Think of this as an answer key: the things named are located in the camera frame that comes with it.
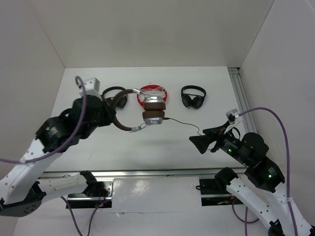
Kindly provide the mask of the brown silver headphones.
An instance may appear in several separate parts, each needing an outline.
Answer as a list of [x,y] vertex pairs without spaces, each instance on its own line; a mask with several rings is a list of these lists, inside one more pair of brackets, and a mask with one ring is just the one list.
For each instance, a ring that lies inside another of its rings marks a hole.
[[[135,93],[139,95],[141,91],[139,89],[133,88],[133,89],[126,89],[119,92],[118,94],[114,96],[110,107],[115,110],[118,104],[118,101],[124,95],[131,94],[131,93]],[[165,117],[165,110],[166,110],[166,104],[162,98],[160,97],[145,98],[143,109],[144,111],[142,113],[142,118],[146,125],[162,124]],[[141,126],[137,126],[137,127],[124,126],[118,121],[116,116],[114,117],[113,124],[122,131],[136,132],[137,130],[142,129]]]

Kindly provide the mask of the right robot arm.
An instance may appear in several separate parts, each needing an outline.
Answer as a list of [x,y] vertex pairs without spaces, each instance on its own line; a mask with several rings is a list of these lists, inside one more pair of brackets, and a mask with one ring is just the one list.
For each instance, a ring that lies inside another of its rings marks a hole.
[[246,167],[248,180],[267,199],[263,201],[242,182],[241,178],[228,167],[215,175],[215,188],[221,193],[228,192],[240,200],[264,225],[270,236],[313,236],[315,228],[302,216],[296,204],[288,196],[286,180],[278,165],[266,156],[269,148],[256,133],[247,133],[237,139],[226,127],[210,128],[201,136],[189,140],[204,154],[210,150],[224,151]]

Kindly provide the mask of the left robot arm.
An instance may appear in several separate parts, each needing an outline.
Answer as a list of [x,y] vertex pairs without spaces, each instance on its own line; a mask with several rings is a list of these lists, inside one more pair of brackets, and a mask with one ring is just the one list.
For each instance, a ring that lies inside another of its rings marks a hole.
[[37,210],[42,203],[69,194],[106,197],[106,187],[98,182],[90,171],[81,171],[60,179],[40,180],[42,173],[65,149],[52,156],[34,162],[33,159],[56,150],[70,137],[79,121],[83,100],[76,99],[72,108],[59,116],[47,119],[35,134],[21,163],[16,165],[0,181],[0,214],[24,217]]

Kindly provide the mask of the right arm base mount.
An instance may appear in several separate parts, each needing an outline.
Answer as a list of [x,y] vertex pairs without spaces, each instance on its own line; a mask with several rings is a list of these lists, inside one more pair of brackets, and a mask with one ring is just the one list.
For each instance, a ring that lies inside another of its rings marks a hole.
[[243,203],[238,200],[234,195],[231,195],[226,190],[221,190],[217,187],[214,178],[200,179],[199,185],[196,189],[201,194],[201,204],[205,206],[227,206],[242,205]]

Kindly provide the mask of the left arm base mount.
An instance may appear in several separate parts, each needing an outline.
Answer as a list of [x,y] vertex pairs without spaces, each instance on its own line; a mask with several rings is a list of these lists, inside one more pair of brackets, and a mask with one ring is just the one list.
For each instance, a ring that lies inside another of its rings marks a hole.
[[113,178],[100,178],[92,193],[69,194],[66,199],[72,209],[111,208],[113,187]]

